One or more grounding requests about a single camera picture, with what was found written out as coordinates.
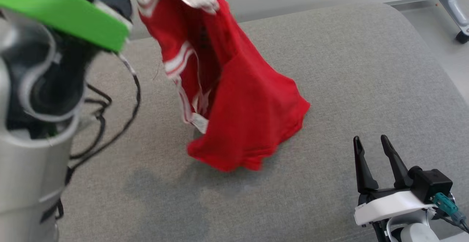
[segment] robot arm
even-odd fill
[[[73,172],[117,140],[72,157],[89,65],[101,52],[118,53],[129,34],[130,0],[0,0],[9,23],[0,43],[0,234],[5,242],[56,242],[60,195]]]
[[[359,137],[354,138],[360,193],[354,214],[357,225],[371,224],[379,242],[437,242],[439,239],[429,226],[429,221],[436,219],[469,232],[466,217],[459,212],[450,192],[453,182],[436,169],[424,171],[414,166],[407,170],[387,136],[381,136],[381,143],[391,163],[394,188],[379,189],[366,163],[362,142]]]

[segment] black cable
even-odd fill
[[[455,226],[455,227],[459,227],[459,228],[462,229],[464,232],[469,233],[469,228],[466,228],[467,225],[466,225],[466,222],[464,222],[464,220],[461,221],[460,224],[457,224],[457,223],[454,222],[453,220],[449,220],[449,219],[447,219],[446,217],[444,217],[443,215],[441,215],[441,214],[439,214],[439,213],[437,213],[437,212],[435,212],[435,215],[436,215],[437,217],[439,217],[441,220],[444,220],[445,222],[447,222],[447,223],[449,223],[449,224],[451,224],[451,225],[453,225],[453,226]]]
[[[467,226],[466,221],[461,220],[461,225],[465,229],[464,231],[469,234],[469,227]]]
[[[87,84],[86,85],[90,90],[92,90],[93,92],[97,93],[98,95],[101,95],[102,97],[104,97],[109,103],[107,104],[108,106],[112,105],[112,98],[107,95],[105,92],[99,90],[98,88],[94,87],[93,85],[90,85],[90,84]]]
[[[385,220],[379,221],[379,222],[373,222],[372,223],[373,229],[375,230],[376,233],[376,238],[378,242],[386,242],[386,234],[385,234]]]
[[[60,220],[63,217],[62,199],[59,199],[59,201],[57,202],[57,211],[59,212],[59,215],[55,216],[55,220]]]
[[[104,112],[110,106],[108,103],[104,102],[103,100],[99,100],[99,99],[97,100],[97,99],[91,99],[91,98],[86,98],[85,103],[92,103],[92,104],[101,106],[101,108],[99,108],[98,110],[96,110],[94,112],[94,114],[96,116],[97,115],[101,115],[101,116],[104,115]]]
[[[85,162],[87,162],[89,159],[91,159],[92,157],[95,157],[97,154],[99,154],[101,151],[105,150],[107,147],[109,147],[112,143],[114,143],[116,140],[118,140],[128,129],[129,127],[132,125],[132,123],[134,122],[136,116],[137,116],[137,113],[139,112],[139,108],[140,108],[140,103],[141,103],[141,100],[142,100],[142,95],[141,95],[141,87],[140,87],[140,82],[139,82],[139,79],[138,77],[135,75],[135,73],[132,73],[132,77],[134,78],[134,83],[136,85],[136,88],[137,88],[137,92],[136,92],[136,105],[134,107],[134,111],[132,112],[132,117],[127,121],[127,123],[124,125],[124,128],[119,132],[117,133],[116,135],[114,135],[114,137],[108,141],[107,143],[105,143],[104,145],[102,145],[101,147],[99,147],[97,150],[94,150],[92,151],[91,153],[87,154],[83,159],[81,159],[77,164],[73,165],[72,167],[70,167],[70,174],[73,174],[73,172],[75,172],[75,170],[77,168],[79,168],[81,165],[83,165]]]
[[[104,119],[104,116],[102,116],[102,115],[97,115],[96,119],[99,120],[100,127],[99,127],[99,132],[98,132],[94,142],[87,149],[85,149],[84,151],[82,151],[78,154],[71,155],[70,160],[78,160],[78,159],[84,157],[90,151],[92,151],[99,144],[99,142],[101,142],[101,140],[103,139],[104,132],[106,131],[106,119]]]

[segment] gray fabric surface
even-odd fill
[[[380,187],[392,187],[383,133],[409,168],[450,177],[469,213],[469,108],[398,11],[350,5],[241,26],[311,103],[303,130],[260,172],[221,173],[193,160],[186,144],[194,128],[182,123],[158,45],[135,41],[125,54],[141,79],[141,112],[119,142],[75,174],[63,196],[62,242],[376,241],[371,228],[354,222],[352,139],[361,137]],[[108,133],[118,131],[134,104],[131,77],[116,58],[102,56],[91,83],[115,99]],[[77,138],[77,150],[93,133]],[[437,224],[441,238],[458,233]]]
[[[447,239],[443,239],[441,242],[467,242],[469,240],[469,235],[466,233],[461,233]]]

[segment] gray upholstery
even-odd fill
[[[253,43],[311,103],[304,128],[260,172],[222,173],[186,154],[183,124],[157,43],[125,54],[139,73],[143,105],[130,131],[79,170],[63,197],[62,242],[376,241],[357,227],[352,139],[359,135],[380,187],[394,179],[380,135],[410,168],[438,168],[469,213],[469,108],[410,23],[392,7],[360,4],[243,23]],[[109,92],[108,135],[134,104],[116,58],[102,56],[90,82]],[[76,150],[94,132],[80,135]],[[441,238],[458,233],[436,222]]]

